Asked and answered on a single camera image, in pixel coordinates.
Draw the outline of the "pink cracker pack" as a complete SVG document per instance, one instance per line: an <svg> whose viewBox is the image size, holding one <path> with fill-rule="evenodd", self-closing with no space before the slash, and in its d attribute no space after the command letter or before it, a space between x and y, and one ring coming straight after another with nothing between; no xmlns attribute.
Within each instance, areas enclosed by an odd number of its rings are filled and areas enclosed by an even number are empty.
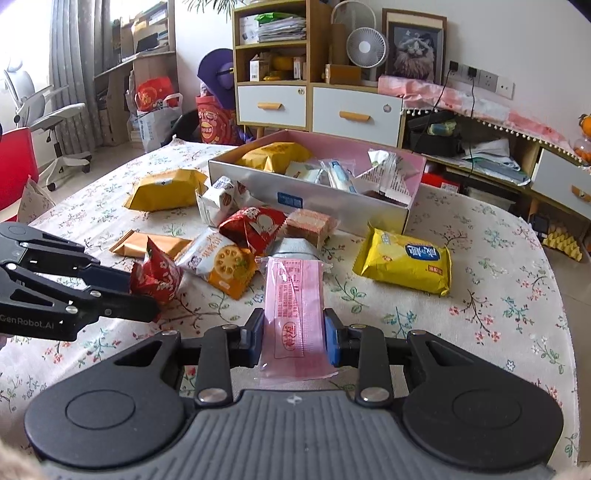
<svg viewBox="0 0 591 480"><path fill-rule="evenodd" d="M329 378L325 353L324 281L320 260L264 259L263 346L259 371L266 384Z"/></svg>

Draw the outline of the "jam biscuit packet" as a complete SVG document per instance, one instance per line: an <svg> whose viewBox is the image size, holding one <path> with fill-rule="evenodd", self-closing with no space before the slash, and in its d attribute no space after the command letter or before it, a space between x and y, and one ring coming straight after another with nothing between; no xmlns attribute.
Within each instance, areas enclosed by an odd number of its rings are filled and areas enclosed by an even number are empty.
<svg viewBox="0 0 591 480"><path fill-rule="evenodd" d="M239 300L256 273L256 260L247 248L207 227L177 256L175 264Z"/></svg>

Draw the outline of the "small red candy packet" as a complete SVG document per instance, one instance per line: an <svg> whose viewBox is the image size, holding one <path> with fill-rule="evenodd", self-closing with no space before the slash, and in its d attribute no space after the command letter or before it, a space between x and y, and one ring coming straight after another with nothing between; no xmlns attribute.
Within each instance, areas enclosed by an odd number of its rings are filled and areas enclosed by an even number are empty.
<svg viewBox="0 0 591 480"><path fill-rule="evenodd" d="M134 263L131 270L130 293L167 305L174 299L182 276L182 269L148 237L143 262Z"/></svg>

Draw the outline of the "yellow blue-label snack pack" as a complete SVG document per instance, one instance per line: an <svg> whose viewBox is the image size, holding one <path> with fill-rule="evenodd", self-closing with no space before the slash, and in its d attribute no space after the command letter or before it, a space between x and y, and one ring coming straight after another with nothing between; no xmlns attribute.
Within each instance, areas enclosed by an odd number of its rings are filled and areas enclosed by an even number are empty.
<svg viewBox="0 0 591 480"><path fill-rule="evenodd" d="M374 226L369 226L353 272L440 297L447 296L452 287L452 257L447 247Z"/></svg>

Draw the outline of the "red snack bag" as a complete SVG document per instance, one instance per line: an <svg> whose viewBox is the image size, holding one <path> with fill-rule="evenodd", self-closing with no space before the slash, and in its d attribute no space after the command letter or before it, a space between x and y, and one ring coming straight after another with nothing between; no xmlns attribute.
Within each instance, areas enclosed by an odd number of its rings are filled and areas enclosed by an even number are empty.
<svg viewBox="0 0 591 480"><path fill-rule="evenodd" d="M256 256L263 255L287 215L270 207L245 207L219 224L218 231L239 246L249 248Z"/></svg>

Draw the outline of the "clear wrapped brown biscuits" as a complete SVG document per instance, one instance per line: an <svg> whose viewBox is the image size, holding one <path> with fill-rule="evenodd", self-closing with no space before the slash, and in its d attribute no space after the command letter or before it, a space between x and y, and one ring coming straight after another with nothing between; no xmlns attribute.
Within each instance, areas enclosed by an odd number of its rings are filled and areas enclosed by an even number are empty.
<svg viewBox="0 0 591 480"><path fill-rule="evenodd" d="M308 209L297 209L287 216L281 228L286 238L307 240L319 249L338 226L339 221L324 213Z"/></svg>

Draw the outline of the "white office chair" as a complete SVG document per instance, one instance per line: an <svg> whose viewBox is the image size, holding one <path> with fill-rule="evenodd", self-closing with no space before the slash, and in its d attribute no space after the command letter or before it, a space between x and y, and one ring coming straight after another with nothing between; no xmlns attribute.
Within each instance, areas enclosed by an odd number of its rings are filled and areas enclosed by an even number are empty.
<svg viewBox="0 0 591 480"><path fill-rule="evenodd" d="M68 89L68 86L55 88L49 85L36 90L30 75L21 63L6 67L3 71L5 86L13 97L16 109L13 122L17 127L26 127L31 133L43 131L48 133L47 141L51 142L56 158L40 174L45 180L49 192L54 192L61 181L66 180L77 171L86 174L91 169L91 153L64 155L62 145L56 137L56 127L66 120L80 116L87 111L84 103L74 103L46 113L46 106L57 95Z"/></svg>

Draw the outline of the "white triangular snack bag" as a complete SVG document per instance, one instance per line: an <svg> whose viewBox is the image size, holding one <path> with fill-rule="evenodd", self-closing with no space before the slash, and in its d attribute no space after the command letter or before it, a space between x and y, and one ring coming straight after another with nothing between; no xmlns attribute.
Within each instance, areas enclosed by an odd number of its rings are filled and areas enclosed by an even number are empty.
<svg viewBox="0 0 591 480"><path fill-rule="evenodd" d="M228 176L219 177L204 193L195 192L195 195L200 219L211 227L217 227L224 222L250 199L249 190L245 185Z"/></svg>

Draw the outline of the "pink silver cardboard box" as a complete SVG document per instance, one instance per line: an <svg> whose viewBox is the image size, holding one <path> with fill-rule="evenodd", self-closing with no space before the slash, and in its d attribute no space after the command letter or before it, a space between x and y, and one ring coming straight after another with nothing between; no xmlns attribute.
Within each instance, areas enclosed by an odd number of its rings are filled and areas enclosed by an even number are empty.
<svg viewBox="0 0 591 480"><path fill-rule="evenodd" d="M238 164L249 151L276 142L294 142L303 146L311 152L311 160L284 174ZM392 187L381 189L379 183L359 177L373 168L369 156L372 150L392 152L410 168L410 177L405 180L408 195L400 196ZM329 183L329 174L322 167L332 160L338 161L351 175L355 191L346 192ZM211 181L228 177L242 183L259 201L284 211L304 208L324 213L337 219L342 231L359 236L365 235L370 225L395 233L405 230L425 166L424 157L407 150L294 130L278 131L208 161Z"/></svg>

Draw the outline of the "large yellow snack pack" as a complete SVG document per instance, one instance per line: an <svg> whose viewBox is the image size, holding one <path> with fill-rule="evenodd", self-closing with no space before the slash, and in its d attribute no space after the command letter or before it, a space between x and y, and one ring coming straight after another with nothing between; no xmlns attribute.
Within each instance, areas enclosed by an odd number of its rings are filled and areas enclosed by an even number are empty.
<svg viewBox="0 0 591 480"><path fill-rule="evenodd" d="M198 170L176 169L141 179L126 200L129 210L155 212L195 206L207 191L207 176Z"/></svg>

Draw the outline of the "white triangular bag in box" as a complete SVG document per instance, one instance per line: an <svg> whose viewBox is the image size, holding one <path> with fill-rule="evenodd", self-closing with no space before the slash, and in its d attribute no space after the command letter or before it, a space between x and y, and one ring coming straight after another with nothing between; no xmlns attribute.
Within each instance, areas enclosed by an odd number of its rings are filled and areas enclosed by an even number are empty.
<svg viewBox="0 0 591 480"><path fill-rule="evenodd" d="M412 195L408 179L417 176L419 170L401 155L388 150L370 149L368 156L372 166L353 180L356 190L363 195L409 206Z"/></svg>

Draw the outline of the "yellow pack in box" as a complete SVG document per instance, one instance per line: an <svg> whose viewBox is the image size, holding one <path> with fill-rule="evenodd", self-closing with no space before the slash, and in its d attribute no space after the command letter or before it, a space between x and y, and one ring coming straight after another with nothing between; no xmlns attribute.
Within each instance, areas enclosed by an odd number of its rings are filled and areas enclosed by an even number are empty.
<svg viewBox="0 0 591 480"><path fill-rule="evenodd" d="M284 174L291 162L310 160L311 151L297 142L273 142L245 153L236 165L270 173Z"/></svg>

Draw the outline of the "red gift bag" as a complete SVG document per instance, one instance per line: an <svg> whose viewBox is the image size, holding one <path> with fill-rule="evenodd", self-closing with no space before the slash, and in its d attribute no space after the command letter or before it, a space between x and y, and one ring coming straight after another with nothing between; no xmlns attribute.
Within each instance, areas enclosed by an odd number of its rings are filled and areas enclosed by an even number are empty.
<svg viewBox="0 0 591 480"><path fill-rule="evenodd" d="M201 141L205 144L239 145L235 111L225 109L214 96L195 98Z"/></svg>

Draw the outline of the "white fan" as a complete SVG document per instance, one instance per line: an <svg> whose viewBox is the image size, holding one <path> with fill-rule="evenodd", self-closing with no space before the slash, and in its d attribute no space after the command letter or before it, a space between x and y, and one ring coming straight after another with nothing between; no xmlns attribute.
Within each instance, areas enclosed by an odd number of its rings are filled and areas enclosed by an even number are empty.
<svg viewBox="0 0 591 480"><path fill-rule="evenodd" d="M388 58L388 41L375 28L356 28L346 40L346 53L349 61L363 70L366 80L376 82L379 70Z"/></svg>

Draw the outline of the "wooden shelf cabinet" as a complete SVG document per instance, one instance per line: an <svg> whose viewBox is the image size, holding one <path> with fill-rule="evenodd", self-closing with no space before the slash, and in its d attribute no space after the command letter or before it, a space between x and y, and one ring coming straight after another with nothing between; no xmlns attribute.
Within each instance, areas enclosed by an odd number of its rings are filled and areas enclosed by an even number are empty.
<svg viewBox="0 0 591 480"><path fill-rule="evenodd" d="M238 124L311 129L312 84L329 63L332 7L324 1L259 1L236 8L233 73Z"/></svg>

